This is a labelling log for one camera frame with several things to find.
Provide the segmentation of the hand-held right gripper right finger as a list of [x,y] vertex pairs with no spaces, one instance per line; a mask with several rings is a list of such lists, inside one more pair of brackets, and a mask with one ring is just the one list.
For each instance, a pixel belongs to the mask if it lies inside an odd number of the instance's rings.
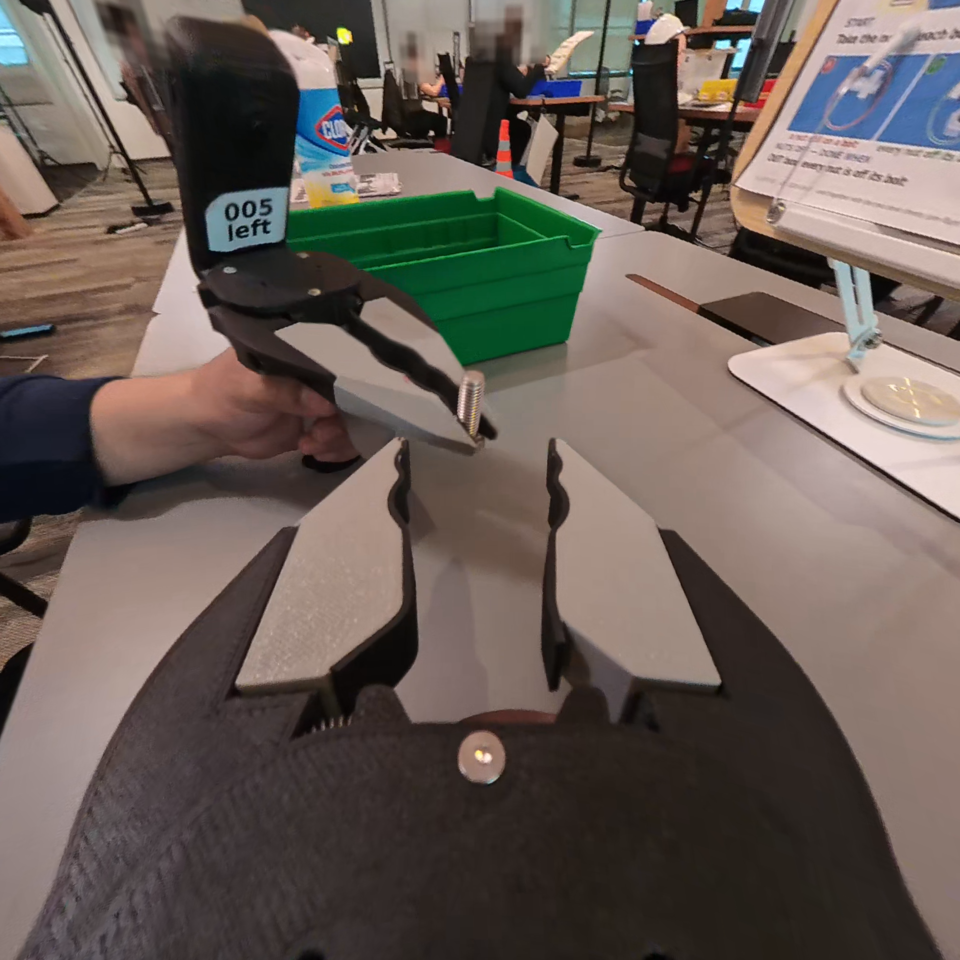
[[565,440],[547,445],[542,658],[605,694],[714,694],[721,677],[661,528]]

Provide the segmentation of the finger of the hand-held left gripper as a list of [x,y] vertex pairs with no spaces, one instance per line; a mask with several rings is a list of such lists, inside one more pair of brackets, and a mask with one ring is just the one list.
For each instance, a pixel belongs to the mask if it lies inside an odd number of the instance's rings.
[[[366,303],[359,323],[362,330],[374,335],[373,344],[362,344],[376,359],[434,393],[457,416],[462,376],[467,369],[479,369],[464,368],[438,330],[386,297]],[[485,441],[493,441],[497,438],[497,427],[490,419],[486,400],[485,391],[480,433]]]
[[334,402],[345,415],[456,453],[481,450],[447,406],[425,387],[375,358],[346,330],[328,323],[297,322],[277,333],[280,341],[333,376]]

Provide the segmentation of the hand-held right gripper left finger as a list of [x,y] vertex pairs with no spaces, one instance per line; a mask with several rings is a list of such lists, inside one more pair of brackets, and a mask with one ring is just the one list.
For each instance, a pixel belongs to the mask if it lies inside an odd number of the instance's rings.
[[417,654],[410,450],[391,440],[299,521],[235,678],[240,694],[395,686]]

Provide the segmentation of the thick silver bolt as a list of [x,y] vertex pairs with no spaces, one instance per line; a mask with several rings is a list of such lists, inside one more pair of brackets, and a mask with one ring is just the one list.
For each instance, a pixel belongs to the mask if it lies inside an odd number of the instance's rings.
[[481,449],[485,445],[485,438],[480,433],[485,391],[485,375],[474,369],[465,370],[458,390],[457,419],[472,441],[474,451]]

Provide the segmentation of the green plastic bin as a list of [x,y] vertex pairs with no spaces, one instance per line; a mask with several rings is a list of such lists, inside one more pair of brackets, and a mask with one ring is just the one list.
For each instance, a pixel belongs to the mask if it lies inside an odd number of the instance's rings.
[[600,233],[498,187],[294,210],[287,238],[411,296],[467,367],[568,341]]

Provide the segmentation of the person's left forearm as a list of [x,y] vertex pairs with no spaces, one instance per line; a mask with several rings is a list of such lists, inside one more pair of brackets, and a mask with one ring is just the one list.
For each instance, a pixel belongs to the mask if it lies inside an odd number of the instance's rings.
[[112,509],[133,488],[110,486],[93,447],[93,399],[113,377],[1,378],[1,522]]

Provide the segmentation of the person's left hand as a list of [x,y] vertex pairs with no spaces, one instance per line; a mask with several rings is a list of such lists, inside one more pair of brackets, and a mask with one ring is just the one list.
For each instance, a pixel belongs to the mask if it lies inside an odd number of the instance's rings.
[[334,403],[294,379],[247,369],[233,351],[192,370],[106,383],[89,424],[107,487],[222,457],[302,453],[338,464],[358,455]]

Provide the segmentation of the disinfectant wipes canister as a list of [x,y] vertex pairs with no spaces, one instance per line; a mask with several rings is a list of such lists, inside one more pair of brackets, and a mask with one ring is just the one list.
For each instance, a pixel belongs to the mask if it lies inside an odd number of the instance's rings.
[[352,130],[328,50],[293,34],[287,57],[299,90],[295,152],[307,203],[313,209],[357,203]]

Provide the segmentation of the white cabinet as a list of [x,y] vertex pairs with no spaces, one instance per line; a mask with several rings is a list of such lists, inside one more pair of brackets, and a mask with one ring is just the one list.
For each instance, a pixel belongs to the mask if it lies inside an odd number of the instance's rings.
[[24,217],[43,216],[58,207],[31,155],[5,122],[1,122],[1,187]]

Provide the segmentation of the white hanging sheet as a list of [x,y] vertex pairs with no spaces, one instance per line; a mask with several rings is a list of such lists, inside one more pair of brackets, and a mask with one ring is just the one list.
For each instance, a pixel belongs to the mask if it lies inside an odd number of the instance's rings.
[[541,186],[557,141],[558,130],[549,114],[539,115],[536,125],[531,126],[531,137],[523,154],[523,169],[534,186]]

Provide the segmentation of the white folding stand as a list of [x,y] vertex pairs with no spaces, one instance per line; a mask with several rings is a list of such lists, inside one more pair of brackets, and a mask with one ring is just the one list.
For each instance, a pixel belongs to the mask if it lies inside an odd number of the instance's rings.
[[958,371],[883,342],[869,272],[830,262],[845,331],[734,355],[739,382],[959,519]]

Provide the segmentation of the black rectangular pad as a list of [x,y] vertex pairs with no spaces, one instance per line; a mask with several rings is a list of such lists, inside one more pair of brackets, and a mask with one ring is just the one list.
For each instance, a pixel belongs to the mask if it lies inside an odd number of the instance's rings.
[[758,345],[846,331],[842,323],[761,291],[702,304],[697,314]]

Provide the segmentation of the black office chair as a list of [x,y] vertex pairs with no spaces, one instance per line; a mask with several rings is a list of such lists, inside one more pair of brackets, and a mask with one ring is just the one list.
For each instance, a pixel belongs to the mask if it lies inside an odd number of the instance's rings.
[[689,209],[693,193],[713,176],[715,162],[704,150],[680,149],[678,54],[678,39],[643,42],[633,51],[632,133],[618,183],[632,198],[632,223],[641,224],[648,205],[659,205],[653,230],[685,237],[686,231],[669,222],[669,210]]

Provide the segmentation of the wooden display board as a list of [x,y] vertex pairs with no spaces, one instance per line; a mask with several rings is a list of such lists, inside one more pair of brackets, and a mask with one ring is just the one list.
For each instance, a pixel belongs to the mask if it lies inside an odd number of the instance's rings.
[[[830,15],[833,5],[818,2],[784,69],[797,67],[806,58],[821,31],[823,18]],[[730,195],[738,223],[751,231],[862,266],[886,278],[958,298],[959,237],[958,245],[943,243],[799,202],[770,200],[736,185],[738,175],[750,162],[778,112],[782,97],[776,96],[774,89],[737,161]]]

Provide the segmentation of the large black wall screen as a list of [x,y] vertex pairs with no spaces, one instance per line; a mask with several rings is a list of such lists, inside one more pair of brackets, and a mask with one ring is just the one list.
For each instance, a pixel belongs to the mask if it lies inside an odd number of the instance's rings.
[[242,1],[243,10],[267,29],[291,32],[298,26],[319,42],[337,35],[338,29],[352,34],[347,51],[358,79],[379,79],[381,57],[370,1]]

